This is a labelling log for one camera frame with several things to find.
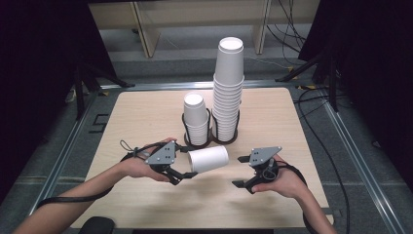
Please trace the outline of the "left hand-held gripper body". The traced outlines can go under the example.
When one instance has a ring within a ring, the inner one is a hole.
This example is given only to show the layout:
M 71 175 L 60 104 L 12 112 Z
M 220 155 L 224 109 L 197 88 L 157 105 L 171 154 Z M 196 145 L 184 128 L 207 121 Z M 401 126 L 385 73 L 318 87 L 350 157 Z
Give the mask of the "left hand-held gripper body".
M 162 146 L 155 153 L 152 153 L 145 163 L 157 173 L 165 172 L 175 161 L 176 143 L 170 141 Z

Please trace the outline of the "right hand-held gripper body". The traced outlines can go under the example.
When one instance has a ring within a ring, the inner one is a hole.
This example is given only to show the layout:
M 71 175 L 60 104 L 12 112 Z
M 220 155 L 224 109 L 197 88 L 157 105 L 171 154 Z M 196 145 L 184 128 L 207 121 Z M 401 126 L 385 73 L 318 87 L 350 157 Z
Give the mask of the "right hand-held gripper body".
M 280 146 L 252 149 L 249 165 L 255 170 L 255 176 L 248 181 L 249 186 L 271 182 L 276 179 L 279 166 L 274 156 L 281 150 Z

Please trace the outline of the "black wire cup holder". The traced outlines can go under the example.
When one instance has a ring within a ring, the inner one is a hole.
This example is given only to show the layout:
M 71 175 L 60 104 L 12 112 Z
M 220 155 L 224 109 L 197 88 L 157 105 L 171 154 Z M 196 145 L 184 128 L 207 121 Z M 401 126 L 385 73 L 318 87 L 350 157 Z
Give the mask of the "black wire cup holder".
M 238 126 L 239 126 L 239 122 L 240 122 L 240 117 L 241 117 L 241 113 L 238 113 L 238 117 L 237 117 L 237 121 L 236 121 L 236 125 L 235 125 L 235 130 L 234 133 L 232 135 L 231 138 L 229 138 L 226 141 L 223 141 L 220 139 L 221 134 L 218 132 L 218 127 L 219 124 L 217 122 L 217 119 L 213 116 L 213 113 L 211 110 L 207 109 L 206 110 L 207 113 L 207 131 L 206 131 L 206 139 L 202 140 L 200 143 L 197 143 L 193 140 L 193 138 L 190 136 L 189 134 L 189 129 L 190 126 L 185 122 L 185 117 L 184 115 L 181 115 L 181 122 L 184 126 L 185 129 L 185 134 L 184 134 L 184 142 L 195 148 L 195 149 L 202 149 L 202 148 L 206 148 L 207 146 L 209 146 L 212 142 L 221 144 L 221 145 L 227 145 L 227 144 L 231 144 L 234 141 L 237 140 L 238 137 Z

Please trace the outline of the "white disposable paper cup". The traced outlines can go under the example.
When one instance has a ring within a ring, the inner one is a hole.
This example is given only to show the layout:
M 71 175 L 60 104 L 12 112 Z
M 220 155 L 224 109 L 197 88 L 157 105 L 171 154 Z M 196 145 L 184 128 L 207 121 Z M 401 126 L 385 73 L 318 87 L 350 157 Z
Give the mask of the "white disposable paper cup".
M 201 174 L 226 166 L 229 163 L 227 149 L 223 145 L 189 152 L 191 171 Z

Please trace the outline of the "stack of white paper cups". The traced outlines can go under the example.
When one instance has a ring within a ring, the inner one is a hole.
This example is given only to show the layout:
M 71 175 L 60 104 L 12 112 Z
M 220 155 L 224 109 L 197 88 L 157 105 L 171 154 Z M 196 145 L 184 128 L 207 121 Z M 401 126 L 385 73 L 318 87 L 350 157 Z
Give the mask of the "stack of white paper cups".
M 185 122 L 190 126 L 189 134 L 193 140 L 200 143 L 207 136 L 207 108 L 204 97 L 196 92 L 184 97 Z
M 212 134 L 219 141 L 235 137 L 244 81 L 244 43 L 226 37 L 218 44 L 213 75 Z

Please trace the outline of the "person's left hand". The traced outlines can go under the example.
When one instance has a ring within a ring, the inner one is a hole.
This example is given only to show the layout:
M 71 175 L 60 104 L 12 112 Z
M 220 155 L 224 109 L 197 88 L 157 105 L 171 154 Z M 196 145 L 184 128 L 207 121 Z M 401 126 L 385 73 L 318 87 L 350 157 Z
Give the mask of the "person's left hand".
M 147 165 L 144 160 L 153 151 L 156 151 L 160 146 L 167 144 L 171 141 L 175 141 L 175 138 L 168 137 L 161 141 L 155 143 L 149 143 L 143 147 L 133 149 L 124 140 L 120 141 L 121 146 L 132 153 L 132 156 L 123 159 L 121 161 L 121 166 L 123 167 L 123 172 L 126 176 L 138 178 L 138 177 L 150 177 L 156 181 L 169 182 L 169 178 L 166 175 L 159 174 L 152 170 L 149 165 Z

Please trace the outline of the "person's right hand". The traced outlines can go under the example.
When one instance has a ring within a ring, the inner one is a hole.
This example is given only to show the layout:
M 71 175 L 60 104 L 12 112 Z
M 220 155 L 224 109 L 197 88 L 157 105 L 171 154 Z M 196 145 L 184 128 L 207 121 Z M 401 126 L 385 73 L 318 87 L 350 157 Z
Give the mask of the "person's right hand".
M 280 169 L 278 177 L 269 183 L 260 183 L 252 187 L 252 191 L 264 192 L 275 191 L 286 198 L 293 198 L 296 201 L 307 199 L 311 191 L 299 176 L 289 169 Z

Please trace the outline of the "black rounded object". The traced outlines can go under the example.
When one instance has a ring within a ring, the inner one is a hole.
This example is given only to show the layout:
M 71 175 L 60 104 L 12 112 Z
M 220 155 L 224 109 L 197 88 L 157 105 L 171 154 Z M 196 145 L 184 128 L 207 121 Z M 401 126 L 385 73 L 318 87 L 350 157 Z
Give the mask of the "black rounded object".
M 80 228 L 79 234 L 112 234 L 115 222 L 111 218 L 93 216 Z

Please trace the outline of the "black metal stand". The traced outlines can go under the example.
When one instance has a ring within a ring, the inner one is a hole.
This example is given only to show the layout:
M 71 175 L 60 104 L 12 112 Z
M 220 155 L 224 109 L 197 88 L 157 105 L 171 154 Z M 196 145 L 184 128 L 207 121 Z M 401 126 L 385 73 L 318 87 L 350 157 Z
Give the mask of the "black metal stand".
M 77 103 L 77 120 L 86 113 L 86 105 L 84 101 L 84 88 L 86 86 L 89 92 L 99 92 L 101 90 L 96 78 L 102 77 L 122 88 L 131 88 L 133 84 L 127 83 L 119 79 L 116 75 L 109 74 L 102 69 L 87 64 L 85 62 L 79 62 L 76 64 L 74 70 L 74 88 L 76 94 Z
M 316 70 L 313 73 L 312 80 L 316 84 L 321 84 L 325 80 L 328 81 L 328 101 L 333 110 L 337 112 L 336 60 L 333 53 L 329 49 L 323 49 L 320 53 L 311 58 L 309 61 L 300 65 L 297 69 L 289 72 L 282 78 L 276 79 L 276 82 L 289 82 L 294 77 L 298 76 L 304 71 L 307 71 L 313 66 L 316 68 Z

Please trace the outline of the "beige desk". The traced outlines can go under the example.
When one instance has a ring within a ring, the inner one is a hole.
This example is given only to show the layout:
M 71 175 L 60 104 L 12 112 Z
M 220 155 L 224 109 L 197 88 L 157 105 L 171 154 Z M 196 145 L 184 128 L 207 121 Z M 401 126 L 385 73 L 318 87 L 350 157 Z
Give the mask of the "beige desk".
M 158 0 L 91 3 L 98 29 L 135 29 L 144 55 L 154 56 L 167 27 L 249 25 L 255 53 L 263 53 L 269 24 L 311 23 L 320 0 Z

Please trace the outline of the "dark curtain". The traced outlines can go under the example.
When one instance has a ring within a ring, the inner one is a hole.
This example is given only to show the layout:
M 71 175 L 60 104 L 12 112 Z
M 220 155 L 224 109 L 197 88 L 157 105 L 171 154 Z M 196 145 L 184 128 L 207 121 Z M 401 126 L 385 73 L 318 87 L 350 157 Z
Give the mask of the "dark curtain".
M 0 203 L 54 122 L 78 67 L 116 72 L 92 0 L 0 0 Z
M 332 41 L 349 97 L 413 190 L 413 0 L 320 0 L 299 58 Z

